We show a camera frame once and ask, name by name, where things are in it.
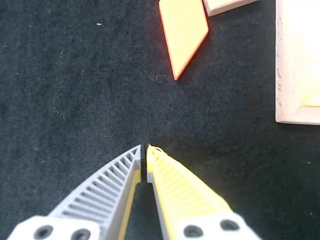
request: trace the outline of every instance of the screw hole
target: screw hole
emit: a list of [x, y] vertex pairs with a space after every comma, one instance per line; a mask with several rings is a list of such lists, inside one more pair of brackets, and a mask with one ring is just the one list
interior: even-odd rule
[[41, 226], [35, 231], [33, 238], [37, 240], [46, 239], [51, 235], [53, 230], [54, 230], [54, 227], [51, 225]]
[[225, 231], [236, 231], [239, 230], [239, 225], [232, 220], [222, 220], [220, 222], [220, 226]]
[[90, 235], [91, 233], [89, 230], [81, 228], [72, 234], [71, 240], [88, 240]]
[[204, 234], [202, 229], [195, 225], [186, 226], [183, 230], [183, 233], [187, 238], [198, 238]]

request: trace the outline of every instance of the yellow piece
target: yellow piece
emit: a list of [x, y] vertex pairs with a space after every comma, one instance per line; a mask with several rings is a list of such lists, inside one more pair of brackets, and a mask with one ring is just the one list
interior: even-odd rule
[[152, 174], [170, 240], [188, 218], [232, 212], [227, 202], [162, 149], [149, 146], [147, 174]]
[[118, 235], [118, 240], [125, 239], [126, 230], [127, 230], [128, 221], [129, 221], [130, 210], [131, 210], [132, 202], [134, 200], [136, 185], [140, 182], [141, 182], [141, 170], [137, 169], [137, 170], [135, 170], [134, 175], [133, 175], [131, 189], [130, 189], [130, 193], [129, 193], [129, 196], [128, 196], [128, 199], [126, 202], [125, 211], [124, 211], [124, 215], [123, 215], [123, 219], [122, 219], [122, 223], [121, 223], [121, 228], [120, 228], [119, 235]]
[[177, 80], [209, 31], [204, 6], [202, 0], [160, 0], [159, 10]]
[[309, 99], [302, 103], [306, 107], [320, 107], [320, 91], [316, 92]]

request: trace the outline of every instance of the wooden frame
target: wooden frame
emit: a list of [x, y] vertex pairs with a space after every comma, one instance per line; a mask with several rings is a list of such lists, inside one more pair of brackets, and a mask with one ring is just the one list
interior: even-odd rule
[[209, 17], [239, 8], [258, 0], [203, 0], [206, 13]]
[[275, 119], [320, 125], [320, 1], [276, 0]]

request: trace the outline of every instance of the black fabric surface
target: black fabric surface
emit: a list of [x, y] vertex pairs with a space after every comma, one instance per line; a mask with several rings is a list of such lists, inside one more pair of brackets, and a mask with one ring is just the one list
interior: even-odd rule
[[[0, 0], [0, 239], [142, 142], [264, 240], [319, 239], [320, 128], [274, 118], [274, 1], [208, 24], [175, 82], [157, 0]], [[161, 237], [142, 183], [125, 239]]]

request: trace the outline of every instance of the orange tangram piece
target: orange tangram piece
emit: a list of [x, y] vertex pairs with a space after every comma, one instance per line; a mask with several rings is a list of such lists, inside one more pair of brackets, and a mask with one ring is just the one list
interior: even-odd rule
[[202, 0], [160, 0], [159, 9], [174, 80], [208, 33]]

